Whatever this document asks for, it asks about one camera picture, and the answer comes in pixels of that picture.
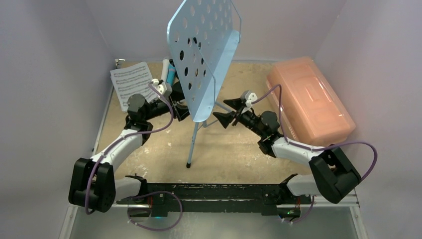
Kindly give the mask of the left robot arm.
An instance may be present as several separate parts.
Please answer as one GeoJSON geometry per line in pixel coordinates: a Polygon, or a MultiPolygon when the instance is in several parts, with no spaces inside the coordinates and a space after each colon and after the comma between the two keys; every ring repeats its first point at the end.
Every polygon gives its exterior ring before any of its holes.
{"type": "Polygon", "coordinates": [[[186,106],[177,103],[184,100],[181,91],[172,92],[165,101],[147,102],[141,94],[128,99],[125,126],[121,134],[108,147],[89,159],[78,159],[73,168],[69,202],[84,207],[85,213],[107,212],[113,203],[125,198],[141,204],[148,199],[146,179],[126,176],[116,180],[114,173],[120,165],[155,133],[149,120],[166,113],[171,120],[184,120],[189,115],[186,106]]]}

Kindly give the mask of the blue toy microphone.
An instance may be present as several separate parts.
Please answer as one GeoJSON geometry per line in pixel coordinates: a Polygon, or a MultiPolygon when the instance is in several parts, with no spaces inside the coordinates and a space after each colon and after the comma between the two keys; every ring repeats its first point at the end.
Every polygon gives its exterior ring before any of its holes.
{"type": "Polygon", "coordinates": [[[172,64],[170,64],[168,66],[168,74],[167,74],[166,82],[172,86],[174,85],[175,78],[176,78],[176,69],[172,64]]]}

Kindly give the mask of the sheet music page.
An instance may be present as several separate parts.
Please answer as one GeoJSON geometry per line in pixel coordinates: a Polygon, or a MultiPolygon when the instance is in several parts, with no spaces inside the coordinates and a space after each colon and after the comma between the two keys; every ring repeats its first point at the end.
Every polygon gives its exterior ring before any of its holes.
{"type": "Polygon", "coordinates": [[[123,112],[127,111],[128,99],[134,94],[141,94],[147,102],[158,97],[149,87],[153,78],[146,62],[111,70],[110,78],[123,112]]]}

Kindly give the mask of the light blue music stand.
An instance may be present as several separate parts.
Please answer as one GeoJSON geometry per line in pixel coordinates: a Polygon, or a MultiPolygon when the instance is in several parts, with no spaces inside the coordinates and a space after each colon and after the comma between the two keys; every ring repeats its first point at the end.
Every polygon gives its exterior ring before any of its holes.
{"type": "Polygon", "coordinates": [[[231,0],[184,0],[168,22],[168,47],[195,122],[187,168],[241,40],[241,30],[233,26],[237,12],[231,0]]]}

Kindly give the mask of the white toy microphone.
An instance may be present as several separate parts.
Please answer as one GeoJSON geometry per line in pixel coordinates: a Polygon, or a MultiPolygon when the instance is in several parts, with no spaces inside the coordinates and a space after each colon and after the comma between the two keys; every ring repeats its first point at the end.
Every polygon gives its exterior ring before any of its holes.
{"type": "Polygon", "coordinates": [[[169,65],[170,65],[170,61],[169,59],[163,59],[162,60],[162,71],[161,71],[161,80],[163,80],[164,82],[167,81],[167,77],[168,77],[168,72],[169,72],[169,65]]]}

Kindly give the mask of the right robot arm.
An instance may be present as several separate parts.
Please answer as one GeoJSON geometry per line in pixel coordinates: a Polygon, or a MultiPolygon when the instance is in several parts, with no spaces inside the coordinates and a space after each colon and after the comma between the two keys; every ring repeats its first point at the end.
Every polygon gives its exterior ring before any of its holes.
{"type": "Polygon", "coordinates": [[[223,102],[233,110],[213,115],[224,128],[241,124],[259,136],[258,146],[263,154],[288,159],[311,170],[308,175],[293,174],[281,183],[279,195],[284,202],[309,195],[337,204],[362,182],[362,176],[339,146],[312,146],[290,140],[279,132],[281,126],[275,112],[258,115],[253,109],[246,109],[240,98],[223,102]]]}

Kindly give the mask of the black mic stand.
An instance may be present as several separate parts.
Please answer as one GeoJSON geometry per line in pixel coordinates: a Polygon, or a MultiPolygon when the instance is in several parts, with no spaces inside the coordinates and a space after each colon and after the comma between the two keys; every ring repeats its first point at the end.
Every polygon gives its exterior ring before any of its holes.
{"type": "MultiPolygon", "coordinates": [[[[174,63],[174,61],[173,61],[173,59],[171,58],[171,59],[169,59],[169,62],[170,62],[170,65],[172,65],[174,68],[175,68],[175,63],[174,63]]],[[[175,71],[175,77],[178,79],[179,77],[178,77],[178,72],[177,71],[175,71]]]]}
{"type": "Polygon", "coordinates": [[[181,101],[185,99],[184,93],[183,93],[183,89],[181,86],[180,82],[176,82],[173,86],[172,86],[172,93],[171,93],[171,98],[172,101],[181,101]]]}

